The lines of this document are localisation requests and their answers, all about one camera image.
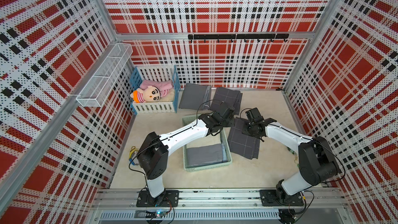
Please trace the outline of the mint green plastic basket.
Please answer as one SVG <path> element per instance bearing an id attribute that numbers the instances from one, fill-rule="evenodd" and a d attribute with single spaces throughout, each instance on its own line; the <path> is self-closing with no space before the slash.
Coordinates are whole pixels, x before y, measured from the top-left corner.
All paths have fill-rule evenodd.
<path id="1" fill-rule="evenodd" d="M 216 136 L 209 135 L 183 147 L 183 167 L 187 172 L 229 166 L 232 162 L 224 130 Z"/>

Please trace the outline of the grey checked pillowcase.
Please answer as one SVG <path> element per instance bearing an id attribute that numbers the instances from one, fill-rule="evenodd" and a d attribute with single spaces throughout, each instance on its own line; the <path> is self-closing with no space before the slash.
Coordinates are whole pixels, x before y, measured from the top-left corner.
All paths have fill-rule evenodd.
<path id="1" fill-rule="evenodd" d="M 244 123 L 240 118 L 234 119 L 234 126 L 231 127 L 228 136 L 230 152 L 249 160 L 258 159 L 260 140 L 243 134 Z"/>
<path id="2" fill-rule="evenodd" d="M 218 111 L 221 106 L 221 102 L 227 103 L 228 106 L 234 107 L 234 115 L 239 115 L 240 105 L 243 94 L 238 90 L 231 90 L 224 87 L 219 87 L 216 89 L 213 101 L 210 105 L 211 111 Z"/>

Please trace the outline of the beige grey pillowcase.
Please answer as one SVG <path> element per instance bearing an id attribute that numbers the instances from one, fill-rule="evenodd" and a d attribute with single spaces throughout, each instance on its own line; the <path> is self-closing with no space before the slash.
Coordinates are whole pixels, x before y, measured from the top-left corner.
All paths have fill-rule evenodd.
<path id="1" fill-rule="evenodd" d="M 227 162 L 227 153 L 222 144 L 187 148 L 187 168 L 211 166 Z"/>

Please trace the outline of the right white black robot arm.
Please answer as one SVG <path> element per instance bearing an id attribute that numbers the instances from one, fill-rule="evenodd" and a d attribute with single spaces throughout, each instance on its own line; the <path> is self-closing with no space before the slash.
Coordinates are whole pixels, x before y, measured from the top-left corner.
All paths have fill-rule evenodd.
<path id="1" fill-rule="evenodd" d="M 298 155 L 299 171 L 276 186 L 277 198 L 282 201 L 317 186 L 342 172 L 338 159 L 331 152 L 326 139 L 312 138 L 284 127 L 273 118 L 263 118 L 257 108 L 245 112 L 247 121 L 243 134 L 262 139 L 271 138 L 285 145 Z"/>

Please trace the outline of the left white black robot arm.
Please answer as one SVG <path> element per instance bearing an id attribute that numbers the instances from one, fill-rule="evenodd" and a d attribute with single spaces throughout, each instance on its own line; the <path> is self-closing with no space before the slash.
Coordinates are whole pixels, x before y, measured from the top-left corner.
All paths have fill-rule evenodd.
<path id="1" fill-rule="evenodd" d="M 197 115 L 196 120 L 176 131 L 162 135 L 151 132 L 147 135 L 136 159 L 144 170 L 147 191 L 152 198 L 164 197 L 162 174 L 166 171 L 169 156 L 186 144 L 232 127 L 234 111 L 234 107 L 221 102 L 218 111 Z"/>

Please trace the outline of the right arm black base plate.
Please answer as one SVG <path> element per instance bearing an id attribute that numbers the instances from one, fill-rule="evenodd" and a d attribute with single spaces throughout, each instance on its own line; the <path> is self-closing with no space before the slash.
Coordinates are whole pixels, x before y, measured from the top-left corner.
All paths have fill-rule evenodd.
<path id="1" fill-rule="evenodd" d="M 286 195 L 278 190 L 260 190 L 262 206 L 304 206 L 304 200 L 300 193 Z"/>

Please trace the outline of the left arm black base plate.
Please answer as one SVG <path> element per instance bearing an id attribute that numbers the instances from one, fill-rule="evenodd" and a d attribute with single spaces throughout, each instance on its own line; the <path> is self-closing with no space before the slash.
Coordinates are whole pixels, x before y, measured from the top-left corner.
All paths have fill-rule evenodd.
<path id="1" fill-rule="evenodd" d="M 156 198 L 148 190 L 141 190 L 138 194 L 136 207 L 177 207 L 179 202 L 178 190 L 165 190 Z"/>

